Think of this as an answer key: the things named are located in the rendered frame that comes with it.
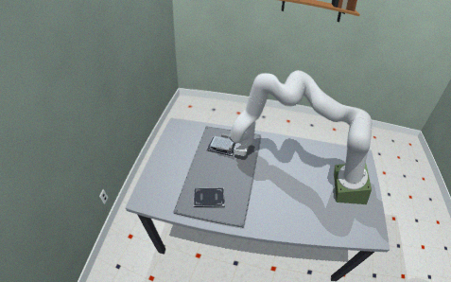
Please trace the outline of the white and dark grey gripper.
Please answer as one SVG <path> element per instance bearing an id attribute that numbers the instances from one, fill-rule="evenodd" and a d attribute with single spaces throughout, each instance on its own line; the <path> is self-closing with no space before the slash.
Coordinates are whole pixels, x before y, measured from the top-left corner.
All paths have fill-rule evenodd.
<path id="1" fill-rule="evenodd" d="M 225 138 L 228 138 L 229 137 L 229 134 L 222 134 L 221 135 L 221 137 L 225 137 Z M 246 153 L 247 153 L 247 150 L 248 150 L 248 147 L 249 147 L 250 145 L 244 145 L 244 144 L 241 144 L 241 143 L 234 143 L 234 145 L 232 146 L 232 145 L 230 145 L 230 147 L 228 148 L 228 149 L 224 149 L 224 148 L 222 148 L 222 147 L 219 147 L 219 146 L 216 146 L 216 149 L 217 150 L 227 150 L 227 151 L 232 151 L 232 149 L 234 149 L 234 154 L 237 154 L 237 155 L 241 155 L 241 156 L 245 156 L 246 155 Z"/>

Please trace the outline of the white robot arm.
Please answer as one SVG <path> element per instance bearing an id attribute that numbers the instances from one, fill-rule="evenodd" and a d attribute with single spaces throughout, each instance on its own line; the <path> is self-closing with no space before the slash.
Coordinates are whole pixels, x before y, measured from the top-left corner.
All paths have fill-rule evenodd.
<path id="1" fill-rule="evenodd" d="M 367 183 L 368 173 L 364 167 L 372 136 L 370 115 L 361 109 L 338 103 L 326 95 L 303 71 L 292 72 L 285 84 L 268 73 L 255 78 L 247 107 L 235 120 L 229 135 L 234 143 L 246 146 L 253 143 L 255 121 L 263 112 L 268 93 L 286 106 L 297 105 L 305 96 L 319 115 L 333 122 L 342 121 L 349 124 L 346 162 L 338 172 L 338 180 L 348 189 L 359 189 Z"/>

